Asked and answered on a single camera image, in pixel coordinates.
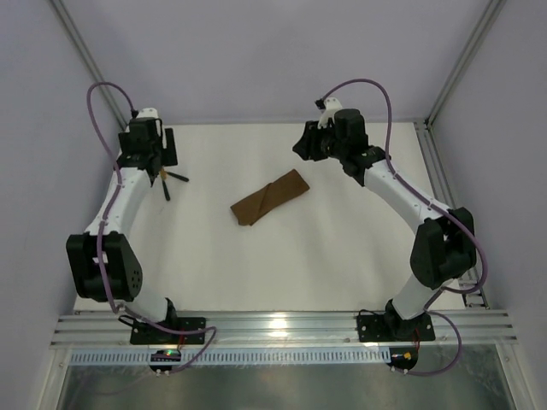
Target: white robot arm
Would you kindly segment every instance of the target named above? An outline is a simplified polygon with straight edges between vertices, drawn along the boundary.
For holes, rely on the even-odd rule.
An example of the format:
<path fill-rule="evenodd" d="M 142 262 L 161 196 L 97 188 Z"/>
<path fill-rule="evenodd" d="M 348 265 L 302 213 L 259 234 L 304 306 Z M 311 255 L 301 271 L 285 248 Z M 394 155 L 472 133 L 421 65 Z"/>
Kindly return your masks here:
<path fill-rule="evenodd" d="M 163 147 L 165 135 L 166 148 Z M 154 322 L 168 317 L 169 300 L 157 295 L 147 285 L 142 269 L 126 237 L 138 208 L 164 166 L 176 165 L 176 148 L 172 129 L 163 129 L 154 108 L 145 108 L 133 118 L 126 132 L 120 134 L 118 165 L 121 188 L 103 230 L 103 262 L 109 276 L 116 304 Z M 118 177 L 113 173 L 102 207 L 82 235 L 71 235 L 67 252 L 76 290 L 82 297 L 106 302 L 98 269 L 95 242 L 104 210 L 115 194 Z"/>
<path fill-rule="evenodd" d="M 429 203 L 418 200 L 395 178 L 384 150 L 368 144 L 365 121 L 359 111 L 344 109 L 332 97 L 323 103 L 321 117 L 306 123 L 293 151 L 305 161 L 338 159 L 346 174 L 387 202 L 415 234 L 410 257 L 413 274 L 385 308 L 385 322 L 391 334 L 396 339 L 408 338 L 416 324 L 427 316 L 426 305 L 443 285 L 461 277 L 476 263 L 475 247 L 467 236 L 431 205 L 452 214 L 471 232 L 473 217 L 465 208 L 450 209 L 410 183 Z M 394 168 L 401 175 L 397 166 Z"/>

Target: purple cable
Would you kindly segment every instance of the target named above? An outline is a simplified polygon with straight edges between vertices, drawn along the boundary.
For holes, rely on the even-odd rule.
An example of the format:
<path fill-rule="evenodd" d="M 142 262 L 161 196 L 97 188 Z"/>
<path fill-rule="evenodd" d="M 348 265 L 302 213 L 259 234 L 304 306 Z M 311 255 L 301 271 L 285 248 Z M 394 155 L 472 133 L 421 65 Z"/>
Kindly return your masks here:
<path fill-rule="evenodd" d="M 109 301 L 109 305 L 110 305 L 110 308 L 112 309 L 112 312 L 118 313 L 119 308 L 115 305 L 114 297 L 112 296 L 112 289 L 110 289 L 109 277 L 106 273 L 106 266 L 104 265 L 104 260 L 103 260 L 103 234 L 104 234 L 104 226 L 106 223 L 106 219 L 109 217 L 110 209 L 112 209 L 116 198 L 120 194 L 122 180 L 121 180 L 120 167 L 118 167 L 118 162 L 116 160 L 116 157 L 112 153 L 112 150 L 110 150 L 109 145 L 107 144 L 106 140 L 103 137 L 103 134 L 101 133 L 101 130 L 99 129 L 99 125 L 97 123 L 97 119 L 95 118 L 93 107 L 91 105 L 91 94 L 93 90 L 95 90 L 97 87 L 101 85 L 108 85 L 110 87 L 114 87 L 126 98 L 131 110 L 134 111 L 135 108 L 133 107 L 131 98 L 129 98 L 127 93 L 119 85 L 111 83 L 109 81 L 100 81 L 98 83 L 95 83 L 91 85 L 91 87 L 89 87 L 89 89 L 87 90 L 86 101 L 87 101 L 87 112 L 89 114 L 89 118 L 91 119 L 91 123 L 93 124 L 93 129 L 95 130 L 95 133 L 99 137 L 99 141 L 101 141 L 101 144 L 103 145 L 104 150 L 106 151 L 110 160 L 112 161 L 112 164 L 114 165 L 116 177 L 118 178 L 118 184 L 116 185 L 114 194 L 110 198 L 109 203 L 104 209 L 103 220 L 101 220 L 101 222 L 99 223 L 99 230 L 97 233 L 97 259 L 98 259 L 99 271 L 101 272 L 101 277 L 103 278 L 104 292 L 106 293 L 106 297 Z"/>
<path fill-rule="evenodd" d="M 112 207 L 114 206 L 116 198 L 120 194 L 120 190 L 121 190 L 121 186 L 122 186 L 122 177 L 121 177 L 120 167 L 118 166 L 118 162 L 116 161 L 116 157 L 112 153 L 112 150 L 110 149 L 109 145 L 106 143 L 106 140 L 104 139 L 104 136 L 101 133 L 101 130 L 99 129 L 97 119 L 95 118 L 95 113 L 93 112 L 93 107 L 91 105 L 91 93 L 93 92 L 93 90 L 95 90 L 98 86 L 101 86 L 101 85 L 107 85 L 107 86 L 110 86 L 110 87 L 114 87 L 116 90 L 121 92 L 121 94 L 123 94 L 123 96 L 126 98 L 132 112 L 135 111 L 135 108 L 133 107 L 133 103 L 131 101 L 131 98 L 129 98 L 127 93 L 119 85 L 111 83 L 109 81 L 101 81 L 101 82 L 95 83 L 95 84 L 91 85 L 91 87 L 89 87 L 89 89 L 87 90 L 87 98 L 86 98 L 87 112 L 89 113 L 91 123 L 93 124 L 93 128 L 95 129 L 95 133 L 97 134 L 99 140 L 101 141 L 101 144 L 104 147 L 104 150 L 107 152 L 107 154 L 110 157 L 110 160 L 113 163 L 114 170 L 116 172 L 116 177 L 118 179 L 118 184 L 116 185 L 114 193 L 112 194 L 112 197 L 110 198 L 109 202 L 107 203 L 106 208 L 104 209 L 103 219 L 99 223 L 99 228 L 98 228 L 98 233 L 97 233 L 97 259 L 98 259 L 99 271 L 101 273 L 101 278 L 103 279 L 104 292 L 105 292 L 106 297 L 109 301 L 109 305 L 110 305 L 110 308 L 112 309 L 112 312 L 118 313 L 120 311 L 120 307 L 115 305 L 114 297 L 112 295 L 112 289 L 110 288 L 109 277 L 108 277 L 108 274 L 106 272 L 106 266 L 104 265 L 104 260 L 103 260 L 103 234 L 104 234 L 104 227 L 105 227 L 105 224 L 106 224 L 106 220 L 109 217 L 110 209 L 112 209 Z M 151 320 L 149 320 L 149 319 L 147 319 L 143 316 L 140 316 L 140 315 L 134 313 L 131 309 L 129 309 L 127 307 L 126 307 L 125 310 L 126 310 L 127 313 L 131 314 L 136 319 L 140 319 L 143 322 L 147 323 L 148 325 L 153 326 L 153 327 L 155 327 L 156 329 L 158 329 L 160 331 L 170 333 L 172 335 L 190 336 L 190 335 L 206 333 L 207 331 L 213 331 L 213 335 L 209 338 L 207 343 L 205 343 L 203 348 L 199 352 L 197 352 L 197 354 L 191 360 L 189 360 L 184 365 L 178 367 L 174 372 L 180 372 L 181 370 L 186 369 L 194 361 L 196 361 L 203 354 L 203 352 L 209 347 L 209 345 L 212 343 L 212 341 L 213 341 L 213 339 L 215 338 L 215 335 L 216 335 L 216 327 L 214 327 L 214 326 L 206 327 L 205 329 L 201 329 L 199 331 L 176 331 L 176 330 L 168 329 L 167 327 L 158 325 L 157 323 L 155 323 L 155 322 L 153 322 L 153 321 L 151 321 Z"/>
<path fill-rule="evenodd" d="M 409 370 L 407 374 L 411 376 L 420 376 L 420 377 L 438 376 L 439 374 L 447 372 L 452 367 L 454 367 L 456 363 L 459 361 L 460 357 L 462 356 L 462 335 L 460 335 L 460 332 L 458 331 L 458 328 L 456 327 L 456 325 L 454 325 L 454 322 L 450 320 L 450 318 L 446 316 L 445 314 L 442 314 L 439 312 L 428 312 L 428 313 L 434 314 L 440 318 L 443 318 L 444 320 L 448 322 L 448 324 L 452 327 L 452 329 L 454 329 L 454 333 L 456 334 L 456 337 L 458 339 L 458 350 L 456 352 L 456 356 L 454 356 L 454 359 L 452 359 L 452 361 L 448 365 L 443 367 L 442 369 L 433 370 L 431 372 L 417 372 L 415 370 Z M 395 370 L 404 374 L 404 370 L 401 370 L 401 369 L 395 369 Z"/>
<path fill-rule="evenodd" d="M 337 85 L 333 89 L 331 89 L 325 96 L 323 96 L 322 100 L 324 101 L 327 97 L 329 97 L 333 92 L 339 90 L 342 87 L 345 87 L 349 84 L 354 83 L 367 83 L 374 85 L 377 87 L 380 91 L 382 91 L 382 94 L 385 98 L 385 103 L 387 105 L 387 133 L 385 137 L 385 162 L 387 163 L 388 168 L 390 169 L 390 172 L 393 174 L 393 176 L 399 181 L 399 183 L 404 186 L 411 194 L 413 194 L 416 198 L 418 198 L 421 202 L 425 203 L 429 208 L 433 209 L 434 211 L 438 212 L 439 214 L 443 215 L 446 219 L 448 219 L 450 222 L 452 222 L 454 225 L 456 225 L 458 228 L 462 230 L 463 233 L 466 234 L 466 236 L 471 240 L 474 247 L 479 252 L 480 260 L 482 261 L 482 275 L 480 276 L 479 281 L 475 286 L 469 289 L 452 289 L 446 286 L 443 286 L 442 290 L 447 290 L 452 293 L 458 293 L 460 295 L 467 295 L 469 293 L 473 293 L 477 290 L 479 290 L 483 284 L 486 282 L 486 278 L 488 277 L 488 262 L 486 260 L 485 251 L 483 250 L 482 246 L 480 245 L 479 241 L 475 237 L 475 235 L 459 220 L 457 220 L 454 216 L 446 212 L 444 209 L 438 207 L 434 203 L 430 203 L 426 197 L 424 197 L 420 192 L 418 192 L 411 184 L 409 184 L 406 180 L 404 180 L 401 175 L 397 173 L 395 170 L 395 167 L 391 164 L 391 158 L 390 158 L 390 141 L 391 141 L 391 124 L 393 122 L 393 116 L 392 116 L 392 110 L 391 110 L 391 100 L 389 95 L 387 94 L 387 91 L 385 90 L 384 86 L 372 79 L 350 79 L 348 81 L 343 82 L 342 84 Z M 431 306 L 431 304 L 435 301 L 435 299 L 438 298 L 438 294 L 434 295 L 429 302 L 426 304 L 426 309 Z"/>

